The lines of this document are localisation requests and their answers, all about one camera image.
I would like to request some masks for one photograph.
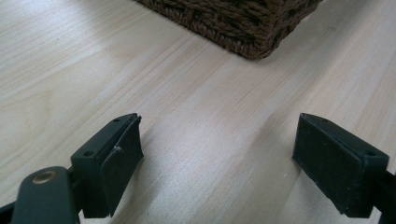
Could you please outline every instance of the light wood surface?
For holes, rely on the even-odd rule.
[[[0,2],[0,203],[136,112],[145,158],[113,218],[82,223],[376,223],[339,215],[290,158],[302,112],[390,155],[396,1],[322,3],[248,61],[129,0]]]

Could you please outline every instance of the brown woven basket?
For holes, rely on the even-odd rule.
[[[321,0],[137,0],[247,58],[279,46]]]

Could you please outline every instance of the tabletop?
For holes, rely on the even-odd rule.
[[[246,60],[131,0],[0,2],[0,205],[137,113],[144,159],[114,217],[82,223],[377,223],[338,213],[291,159],[300,113],[396,170],[396,1],[321,3]]]

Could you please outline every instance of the basket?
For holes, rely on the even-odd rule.
[[[321,0],[137,0],[247,58],[279,46]]]

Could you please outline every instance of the wicker basket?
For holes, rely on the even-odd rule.
[[[247,58],[279,46],[321,0],[137,0]]]

